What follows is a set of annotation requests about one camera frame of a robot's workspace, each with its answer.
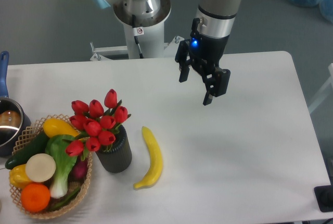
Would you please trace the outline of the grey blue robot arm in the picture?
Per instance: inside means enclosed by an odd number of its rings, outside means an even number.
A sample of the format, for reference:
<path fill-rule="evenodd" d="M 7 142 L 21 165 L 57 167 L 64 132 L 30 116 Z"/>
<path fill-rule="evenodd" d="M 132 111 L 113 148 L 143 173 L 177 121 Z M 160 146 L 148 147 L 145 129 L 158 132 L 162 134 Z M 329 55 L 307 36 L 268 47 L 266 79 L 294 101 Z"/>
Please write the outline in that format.
<path fill-rule="evenodd" d="M 164 50 L 164 22 L 170 0 L 94 0 L 100 8 L 112 7 L 123 24 L 130 59 L 157 58 Z M 180 82 L 195 70 L 206 87 L 203 100 L 209 105 L 227 91 L 230 71 L 219 66 L 241 0 L 200 0 L 188 39 L 180 41 L 175 61 Z"/>

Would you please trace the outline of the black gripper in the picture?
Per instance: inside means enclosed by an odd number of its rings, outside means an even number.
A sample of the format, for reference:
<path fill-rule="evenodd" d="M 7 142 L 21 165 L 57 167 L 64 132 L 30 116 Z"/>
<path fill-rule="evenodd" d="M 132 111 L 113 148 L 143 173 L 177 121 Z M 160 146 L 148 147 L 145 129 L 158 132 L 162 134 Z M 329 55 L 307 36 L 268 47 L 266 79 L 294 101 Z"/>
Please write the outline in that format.
<path fill-rule="evenodd" d="M 211 104 L 214 97 L 224 95 L 227 91 L 230 70 L 219 67 L 220 59 L 229 36 L 212 38 L 195 31 L 191 39 L 180 41 L 175 61 L 179 64 L 179 82 L 185 82 L 189 75 L 189 66 L 200 74 L 206 87 L 203 105 Z"/>

